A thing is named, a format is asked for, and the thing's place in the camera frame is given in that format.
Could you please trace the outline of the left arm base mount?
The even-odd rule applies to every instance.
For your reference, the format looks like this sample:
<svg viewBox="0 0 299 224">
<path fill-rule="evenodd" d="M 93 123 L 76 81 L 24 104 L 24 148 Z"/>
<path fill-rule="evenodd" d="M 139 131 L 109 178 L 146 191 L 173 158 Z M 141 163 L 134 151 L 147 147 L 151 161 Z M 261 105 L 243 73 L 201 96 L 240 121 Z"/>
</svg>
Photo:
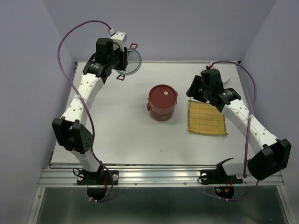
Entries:
<svg viewBox="0 0 299 224">
<path fill-rule="evenodd" d="M 107 200 L 112 193 L 114 186 L 118 185 L 118 170 L 102 170 L 100 173 L 91 173 L 85 170 L 73 169 L 73 174 L 77 177 L 78 186 L 86 186 L 88 200 L 100 203 Z"/>
</svg>

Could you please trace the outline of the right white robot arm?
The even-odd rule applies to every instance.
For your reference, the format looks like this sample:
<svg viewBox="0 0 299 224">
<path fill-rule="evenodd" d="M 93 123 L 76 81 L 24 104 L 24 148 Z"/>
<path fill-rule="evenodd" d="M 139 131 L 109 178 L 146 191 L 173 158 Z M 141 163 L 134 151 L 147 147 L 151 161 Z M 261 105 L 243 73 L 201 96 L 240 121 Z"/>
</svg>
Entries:
<svg viewBox="0 0 299 224">
<path fill-rule="evenodd" d="M 285 169 L 291 143 L 269 132 L 252 114 L 233 88 L 224 88 L 217 69 L 207 69 L 196 75 L 186 95 L 199 102 L 208 102 L 229 119 L 245 137 L 244 160 L 226 160 L 215 170 L 215 177 L 226 182 L 232 175 L 250 174 L 261 181 Z"/>
</svg>

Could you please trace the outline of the aluminium front rail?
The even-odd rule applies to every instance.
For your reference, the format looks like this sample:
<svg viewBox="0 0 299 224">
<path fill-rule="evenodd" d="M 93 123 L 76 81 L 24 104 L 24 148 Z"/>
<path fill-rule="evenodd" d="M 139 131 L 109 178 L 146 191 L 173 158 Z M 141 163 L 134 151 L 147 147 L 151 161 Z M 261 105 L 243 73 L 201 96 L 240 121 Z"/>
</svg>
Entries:
<svg viewBox="0 0 299 224">
<path fill-rule="evenodd" d="M 39 187 L 77 187 L 72 170 L 77 166 L 51 166 L 40 174 Z M 211 166 L 109 166 L 119 171 L 117 188 L 141 187 L 203 187 L 197 178 Z"/>
</svg>

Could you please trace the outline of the yellow bamboo mat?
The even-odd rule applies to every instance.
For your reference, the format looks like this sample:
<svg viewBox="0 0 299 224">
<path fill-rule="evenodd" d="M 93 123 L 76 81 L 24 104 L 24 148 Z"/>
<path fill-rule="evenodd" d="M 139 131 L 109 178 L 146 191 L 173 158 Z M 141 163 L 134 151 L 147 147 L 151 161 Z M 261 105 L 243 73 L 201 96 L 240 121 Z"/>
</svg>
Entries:
<svg viewBox="0 0 299 224">
<path fill-rule="evenodd" d="M 225 116 L 208 103 L 188 100 L 188 131 L 204 136 L 228 136 Z"/>
</svg>

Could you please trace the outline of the grey lid with red clips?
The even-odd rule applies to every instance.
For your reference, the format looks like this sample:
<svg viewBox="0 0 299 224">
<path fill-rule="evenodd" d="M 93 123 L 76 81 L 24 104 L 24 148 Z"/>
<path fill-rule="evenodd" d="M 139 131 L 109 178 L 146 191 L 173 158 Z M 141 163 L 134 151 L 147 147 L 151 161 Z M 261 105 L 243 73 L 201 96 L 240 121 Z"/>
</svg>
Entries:
<svg viewBox="0 0 299 224">
<path fill-rule="evenodd" d="M 124 81 L 126 76 L 135 74 L 142 65 L 141 54 L 137 51 L 138 44 L 131 43 L 130 48 L 127 49 L 127 61 L 128 65 L 126 70 L 117 70 L 119 75 L 116 77 L 117 80 Z"/>
</svg>

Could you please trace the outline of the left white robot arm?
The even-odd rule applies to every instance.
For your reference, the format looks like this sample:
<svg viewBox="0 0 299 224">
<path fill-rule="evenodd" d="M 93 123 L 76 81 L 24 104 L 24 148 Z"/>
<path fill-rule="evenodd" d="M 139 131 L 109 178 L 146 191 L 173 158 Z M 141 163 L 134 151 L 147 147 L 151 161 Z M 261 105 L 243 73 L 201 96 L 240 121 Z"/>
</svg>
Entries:
<svg viewBox="0 0 299 224">
<path fill-rule="evenodd" d="M 88 178 L 94 184 L 103 181 L 104 167 L 93 152 L 95 130 L 89 131 L 85 125 L 87 120 L 92 120 L 89 110 L 112 70 L 125 70 L 128 65 L 124 44 L 124 38 L 115 37 L 96 41 L 96 52 L 85 64 L 75 97 L 63 115 L 52 122 L 58 144 L 81 164 L 81 178 Z"/>
</svg>

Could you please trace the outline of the red steel lunch bowl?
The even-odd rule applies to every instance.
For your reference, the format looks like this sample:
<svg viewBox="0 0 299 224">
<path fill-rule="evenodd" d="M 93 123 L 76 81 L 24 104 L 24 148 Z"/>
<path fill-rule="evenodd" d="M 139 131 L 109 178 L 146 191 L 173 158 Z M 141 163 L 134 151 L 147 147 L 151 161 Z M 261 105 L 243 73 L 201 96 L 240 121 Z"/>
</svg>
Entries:
<svg viewBox="0 0 299 224">
<path fill-rule="evenodd" d="M 154 111 L 150 111 L 149 113 L 151 117 L 157 121 L 167 121 L 173 116 L 173 112 L 167 114 L 159 114 L 159 113 L 155 113 Z"/>
</svg>

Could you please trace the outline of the red steel bowl with clips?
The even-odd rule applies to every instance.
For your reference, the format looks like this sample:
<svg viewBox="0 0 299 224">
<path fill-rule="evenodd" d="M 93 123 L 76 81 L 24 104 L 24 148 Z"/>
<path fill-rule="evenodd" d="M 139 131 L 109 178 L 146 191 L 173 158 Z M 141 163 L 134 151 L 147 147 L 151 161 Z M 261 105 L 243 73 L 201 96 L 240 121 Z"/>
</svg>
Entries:
<svg viewBox="0 0 299 224">
<path fill-rule="evenodd" d="M 155 113 L 159 113 L 159 114 L 167 114 L 167 113 L 173 112 L 175 106 L 176 106 L 176 104 L 170 108 L 158 108 L 158 107 L 155 107 L 152 104 L 148 103 L 148 101 L 147 101 L 147 110 L 149 112 L 154 111 Z"/>
</svg>

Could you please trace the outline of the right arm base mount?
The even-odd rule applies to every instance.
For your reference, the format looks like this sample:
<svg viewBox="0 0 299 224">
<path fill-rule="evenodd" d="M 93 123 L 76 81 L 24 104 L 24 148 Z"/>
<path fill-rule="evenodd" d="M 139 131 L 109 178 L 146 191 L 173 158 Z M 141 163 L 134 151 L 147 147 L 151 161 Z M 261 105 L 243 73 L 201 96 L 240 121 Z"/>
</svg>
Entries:
<svg viewBox="0 0 299 224">
<path fill-rule="evenodd" d="M 205 169 L 200 172 L 197 182 L 203 185 L 216 185 L 215 194 L 224 199 L 232 199 L 235 194 L 234 184 L 242 184 L 243 179 L 235 175 L 228 176 L 224 171 L 218 169 Z"/>
</svg>

